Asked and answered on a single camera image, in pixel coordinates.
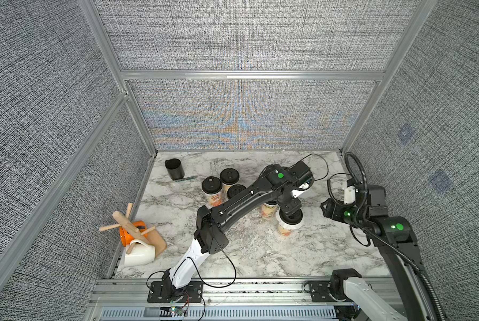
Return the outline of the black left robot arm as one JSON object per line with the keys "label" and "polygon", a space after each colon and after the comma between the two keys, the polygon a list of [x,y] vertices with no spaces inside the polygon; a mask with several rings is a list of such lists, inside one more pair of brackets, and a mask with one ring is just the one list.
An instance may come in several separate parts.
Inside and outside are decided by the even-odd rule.
{"label": "black left robot arm", "polygon": [[188,286],[198,267],[210,256],[224,250],[229,240],[226,232],[241,218],[264,203],[274,201],[280,208],[278,219],[284,224],[299,224],[302,218],[298,199],[314,183],[314,177],[303,161],[291,167],[268,165],[245,190],[216,207],[203,206],[197,211],[194,240],[178,264],[165,271],[165,290],[176,292]]}

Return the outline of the yellow paper cup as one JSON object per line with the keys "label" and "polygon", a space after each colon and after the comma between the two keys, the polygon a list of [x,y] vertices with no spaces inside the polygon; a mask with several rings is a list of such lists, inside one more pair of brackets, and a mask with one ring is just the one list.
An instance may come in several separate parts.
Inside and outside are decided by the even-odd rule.
{"label": "yellow paper cup", "polygon": [[264,219],[270,219],[278,211],[278,204],[275,201],[268,201],[261,207],[261,216]]}

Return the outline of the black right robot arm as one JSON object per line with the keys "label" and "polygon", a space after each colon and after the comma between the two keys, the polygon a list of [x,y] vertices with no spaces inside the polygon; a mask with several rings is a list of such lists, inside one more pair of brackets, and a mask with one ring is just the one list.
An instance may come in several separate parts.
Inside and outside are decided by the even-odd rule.
{"label": "black right robot arm", "polygon": [[408,220],[389,215],[383,196],[357,198],[340,204],[327,199],[321,204],[325,218],[362,231],[384,259],[395,282],[405,314],[381,299],[353,269],[335,270],[330,294],[349,299],[372,320],[447,320],[421,259],[417,237]]}

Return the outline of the black plastic cup lid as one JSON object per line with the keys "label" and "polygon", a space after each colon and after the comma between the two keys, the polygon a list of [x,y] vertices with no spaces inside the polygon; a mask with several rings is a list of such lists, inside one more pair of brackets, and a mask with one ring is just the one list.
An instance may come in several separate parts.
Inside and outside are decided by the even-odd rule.
{"label": "black plastic cup lid", "polygon": [[221,173],[219,178],[224,185],[235,185],[239,181],[240,174],[234,168],[226,168]]}
{"label": "black plastic cup lid", "polygon": [[296,226],[303,220],[303,212],[301,209],[295,211],[293,214],[288,215],[287,213],[280,210],[279,212],[280,219],[289,226]]}
{"label": "black plastic cup lid", "polygon": [[219,177],[210,176],[203,180],[201,188],[207,195],[215,195],[222,191],[223,183]]}
{"label": "black plastic cup lid", "polygon": [[232,185],[227,191],[227,198],[232,199],[236,195],[238,195],[242,191],[244,191],[245,189],[246,189],[246,187],[244,185],[241,185],[241,184]]}

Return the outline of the milk tea paper cup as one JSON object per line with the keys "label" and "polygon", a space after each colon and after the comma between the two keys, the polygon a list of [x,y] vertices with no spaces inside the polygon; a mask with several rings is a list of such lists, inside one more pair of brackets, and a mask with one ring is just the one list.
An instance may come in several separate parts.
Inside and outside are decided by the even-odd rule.
{"label": "milk tea paper cup", "polygon": [[214,194],[205,194],[205,196],[209,208],[219,206],[224,202],[224,196],[222,191],[219,191],[218,193]]}

